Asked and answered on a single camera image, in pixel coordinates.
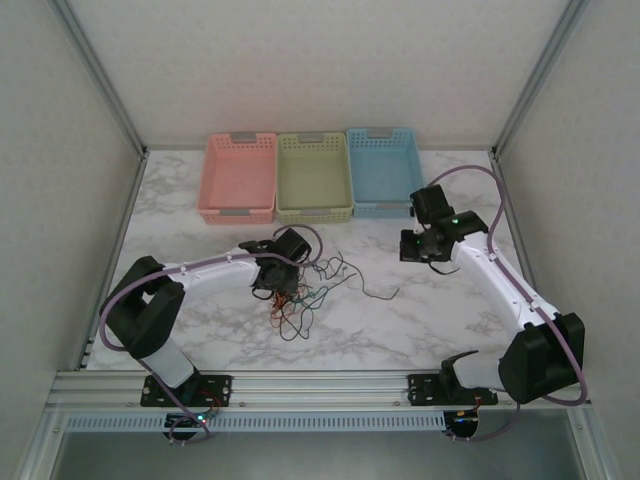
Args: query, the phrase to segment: white marble tabletop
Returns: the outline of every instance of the white marble tabletop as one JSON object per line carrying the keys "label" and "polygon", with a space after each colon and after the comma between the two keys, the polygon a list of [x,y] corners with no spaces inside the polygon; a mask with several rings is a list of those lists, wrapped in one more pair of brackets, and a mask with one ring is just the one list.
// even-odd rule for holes
{"label": "white marble tabletop", "polygon": [[[206,225],[195,208],[203,157],[194,151],[151,153],[114,284],[139,257],[153,255],[161,263],[197,260],[245,240],[270,238],[279,226]],[[425,151],[421,163],[427,180],[457,165],[489,166],[489,159],[486,152]],[[442,185],[458,211],[473,209],[491,222],[498,205],[491,178],[461,172]],[[317,225],[325,255],[340,251],[362,270],[371,293],[400,291],[392,301],[376,300],[362,294],[357,277],[349,279],[316,312],[309,340],[283,341],[270,325],[270,303],[253,298],[248,288],[183,308],[172,336],[201,370],[432,369],[470,349],[504,349],[507,339],[500,321],[462,273],[443,277],[424,264],[398,261],[400,230],[412,225],[411,219]],[[504,219],[496,241],[518,268]],[[314,272],[308,278],[316,287],[322,285]],[[87,368],[141,369],[126,353],[107,350],[99,338]]]}

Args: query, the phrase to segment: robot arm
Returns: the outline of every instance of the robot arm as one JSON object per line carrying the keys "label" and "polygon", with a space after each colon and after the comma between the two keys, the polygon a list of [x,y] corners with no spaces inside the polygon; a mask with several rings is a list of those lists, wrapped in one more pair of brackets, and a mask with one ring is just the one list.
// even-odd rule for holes
{"label": "robot arm", "polygon": [[[108,312],[106,324],[129,354],[148,366],[172,389],[183,386],[198,375],[196,368],[171,339],[171,330],[180,308],[189,303],[225,290],[251,287],[282,294],[293,293],[298,287],[298,267],[260,254],[277,254],[292,262],[306,258],[309,244],[294,230],[287,229],[276,240],[241,243],[225,256],[240,260],[212,263],[196,262],[202,267],[182,268],[179,273],[149,281],[126,294]],[[247,254],[257,254],[251,258]],[[104,302],[128,285],[147,275],[176,270],[180,265],[158,263],[153,257],[136,261]]]}
{"label": "robot arm", "polygon": [[554,319],[581,366],[584,325],[580,318],[560,314],[499,250],[490,252],[484,222],[474,212],[455,214],[440,186],[415,192],[411,202],[420,228],[402,231],[400,260],[452,261],[482,290],[511,342],[501,354],[474,351],[445,360],[440,381],[449,396],[455,397],[460,389],[490,388],[527,403],[575,383],[575,371],[539,311]]}

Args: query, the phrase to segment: blue basket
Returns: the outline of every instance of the blue basket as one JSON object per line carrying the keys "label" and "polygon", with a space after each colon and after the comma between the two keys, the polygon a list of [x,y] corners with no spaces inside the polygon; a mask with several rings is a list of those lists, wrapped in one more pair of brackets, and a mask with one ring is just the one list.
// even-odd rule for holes
{"label": "blue basket", "polygon": [[409,216],[409,195],[424,186],[416,136],[410,128],[347,130],[354,217]]}

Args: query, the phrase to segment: plastic basket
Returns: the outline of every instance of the plastic basket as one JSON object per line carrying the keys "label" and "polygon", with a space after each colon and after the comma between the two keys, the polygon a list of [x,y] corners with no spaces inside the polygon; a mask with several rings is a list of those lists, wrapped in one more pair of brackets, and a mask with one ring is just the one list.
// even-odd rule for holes
{"label": "plastic basket", "polygon": [[348,222],[353,210],[343,133],[278,135],[277,212],[282,223]]}
{"label": "plastic basket", "polygon": [[347,130],[354,217],[408,217],[409,195],[424,186],[410,128]]}
{"label": "plastic basket", "polygon": [[273,222],[275,133],[223,133],[209,137],[198,212],[208,224]]}

